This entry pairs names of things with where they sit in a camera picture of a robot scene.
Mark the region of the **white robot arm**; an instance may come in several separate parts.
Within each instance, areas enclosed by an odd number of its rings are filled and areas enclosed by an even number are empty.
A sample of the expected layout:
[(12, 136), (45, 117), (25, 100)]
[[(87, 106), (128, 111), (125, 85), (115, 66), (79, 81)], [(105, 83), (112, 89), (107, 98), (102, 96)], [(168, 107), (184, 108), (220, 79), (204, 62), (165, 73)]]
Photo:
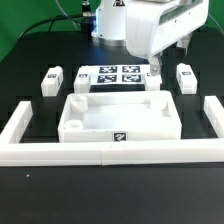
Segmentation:
[(162, 52), (174, 43), (187, 49), (208, 8), (209, 0), (101, 0), (91, 35), (96, 43), (125, 46), (160, 75)]

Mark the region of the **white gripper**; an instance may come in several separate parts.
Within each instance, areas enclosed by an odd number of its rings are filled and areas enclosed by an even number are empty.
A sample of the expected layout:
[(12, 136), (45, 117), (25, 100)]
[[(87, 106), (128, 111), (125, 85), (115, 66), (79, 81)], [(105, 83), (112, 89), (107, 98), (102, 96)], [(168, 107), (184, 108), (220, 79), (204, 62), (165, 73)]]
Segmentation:
[(136, 57), (148, 59), (150, 72), (161, 72), (155, 56), (177, 42), (177, 55), (187, 55), (191, 32), (207, 19), (209, 0), (131, 0), (126, 12), (126, 47)]

